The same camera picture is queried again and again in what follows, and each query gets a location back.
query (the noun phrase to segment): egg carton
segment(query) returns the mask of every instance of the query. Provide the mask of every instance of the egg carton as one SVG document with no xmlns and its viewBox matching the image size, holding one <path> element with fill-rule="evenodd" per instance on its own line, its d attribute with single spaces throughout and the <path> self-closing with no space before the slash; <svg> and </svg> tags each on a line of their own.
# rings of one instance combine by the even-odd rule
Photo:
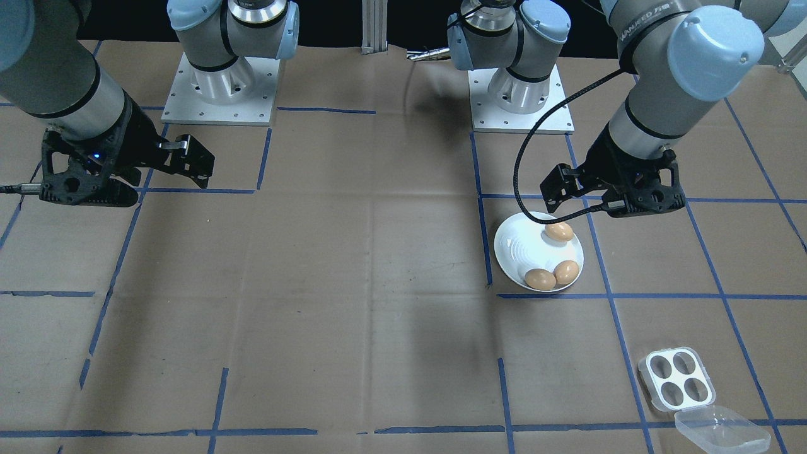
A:
<svg viewBox="0 0 807 454">
<path fill-rule="evenodd" d="M 654 351 L 639 363 L 639 373 L 659 411 L 689 410 L 714 403 L 712 380 L 692 348 Z"/>
<path fill-rule="evenodd" d="M 770 448 L 771 435 L 765 430 L 731 409 L 712 405 L 712 380 L 692 348 L 654 351 L 638 368 L 653 406 L 675 412 L 675 429 L 708 454 L 760 454 Z"/>
</svg>

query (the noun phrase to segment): egg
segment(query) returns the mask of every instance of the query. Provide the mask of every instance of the egg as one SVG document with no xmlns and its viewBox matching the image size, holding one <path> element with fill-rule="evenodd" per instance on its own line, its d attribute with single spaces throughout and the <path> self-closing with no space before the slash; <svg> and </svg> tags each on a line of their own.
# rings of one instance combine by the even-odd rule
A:
<svg viewBox="0 0 807 454">
<path fill-rule="evenodd" d="M 531 288 L 544 291 L 552 290 L 556 283 L 554 275 L 541 268 L 527 271 L 527 274 L 524 276 L 524 281 Z"/>
<path fill-rule="evenodd" d="M 580 265 L 574 260 L 564 260 L 555 267 L 554 278 L 558 281 L 558 285 L 568 285 L 577 279 L 578 274 Z"/>
<path fill-rule="evenodd" d="M 559 222 L 557 224 L 549 224 L 544 228 L 546 236 L 552 238 L 556 242 L 567 242 L 575 236 L 571 226 L 566 222 Z"/>
</svg>

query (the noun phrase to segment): white plate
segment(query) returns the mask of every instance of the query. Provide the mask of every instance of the white plate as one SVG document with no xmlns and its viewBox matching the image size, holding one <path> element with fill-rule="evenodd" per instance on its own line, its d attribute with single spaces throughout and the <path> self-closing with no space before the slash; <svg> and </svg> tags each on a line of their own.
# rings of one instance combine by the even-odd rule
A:
<svg viewBox="0 0 807 454">
<path fill-rule="evenodd" d="M 538 219 L 555 219 L 543 212 L 530 212 Z M 583 274 L 583 247 L 575 235 L 568 242 L 556 242 L 546 236 L 544 225 L 532 222 L 524 213 L 507 218 L 496 230 L 493 251 L 499 266 L 513 282 L 533 292 L 552 293 L 568 288 Z M 574 260 L 580 265 L 580 273 L 571 284 L 552 290 L 536 290 L 524 281 L 527 271 L 543 268 L 549 272 L 564 260 Z"/>
</svg>

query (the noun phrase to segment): blue joint cap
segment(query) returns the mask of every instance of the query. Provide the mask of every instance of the blue joint cap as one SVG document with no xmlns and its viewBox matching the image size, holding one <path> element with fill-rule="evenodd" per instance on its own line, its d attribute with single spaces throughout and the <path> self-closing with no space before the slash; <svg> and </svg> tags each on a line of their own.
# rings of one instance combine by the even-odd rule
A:
<svg viewBox="0 0 807 454">
<path fill-rule="evenodd" d="M 221 0 L 168 0 L 168 17 L 171 28 L 177 32 L 196 27 L 214 15 L 221 6 Z"/>
<path fill-rule="evenodd" d="M 608 23 L 611 23 L 611 11 L 613 11 L 613 8 L 617 5 L 617 2 L 619 2 L 619 0 L 600 0 L 600 6 L 603 9 L 603 14 L 605 14 L 605 18 L 608 20 Z"/>
<path fill-rule="evenodd" d="M 765 36 L 779 36 L 796 28 L 807 17 L 807 0 L 790 0 L 782 15 L 768 28 Z"/>
<path fill-rule="evenodd" d="M 449 24 L 457 20 L 458 17 L 456 13 L 449 16 Z M 449 28 L 448 34 L 449 52 L 451 53 L 451 62 L 454 63 L 454 68 L 460 71 L 471 71 L 474 68 L 474 62 L 470 59 L 470 49 L 468 49 L 468 41 L 465 39 L 462 25 L 458 23 Z"/>
<path fill-rule="evenodd" d="M 280 39 L 278 60 L 288 60 L 297 53 L 297 38 L 300 32 L 300 12 L 297 3 L 288 2 L 283 38 Z"/>
<path fill-rule="evenodd" d="M 34 2 L 0 0 L 0 71 L 23 57 L 34 36 Z"/>
<path fill-rule="evenodd" d="M 667 60 L 678 85 L 693 98 L 730 95 L 765 50 L 759 27 L 726 6 L 702 6 L 675 28 Z"/>
<path fill-rule="evenodd" d="M 569 37 L 569 14 L 550 0 L 525 0 L 521 3 L 521 17 L 538 35 L 553 43 L 563 44 Z"/>
</svg>

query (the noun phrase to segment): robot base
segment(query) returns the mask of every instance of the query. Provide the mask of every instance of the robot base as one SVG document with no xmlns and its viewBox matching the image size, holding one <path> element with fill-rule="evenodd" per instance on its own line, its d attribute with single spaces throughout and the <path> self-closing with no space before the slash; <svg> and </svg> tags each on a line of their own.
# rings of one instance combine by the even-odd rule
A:
<svg viewBox="0 0 807 454">
<path fill-rule="evenodd" d="M 474 131 L 476 132 L 528 132 L 546 111 L 566 98 L 566 94 L 563 92 L 563 84 L 560 82 L 558 67 L 555 66 L 550 75 L 550 95 L 541 110 L 525 115 L 505 111 L 497 106 L 490 95 L 487 94 L 487 85 L 495 72 L 496 69 L 468 71 L 470 113 L 474 122 Z M 565 134 L 574 130 L 575 126 L 571 121 L 571 113 L 569 109 L 563 108 L 547 118 L 537 133 Z"/>
<path fill-rule="evenodd" d="M 269 126 L 274 116 L 280 61 L 246 57 L 255 72 L 255 86 L 244 101 L 228 105 L 209 104 L 190 83 L 193 68 L 185 54 L 177 68 L 171 93 L 165 101 L 162 121 L 169 124 L 231 124 Z"/>
</svg>

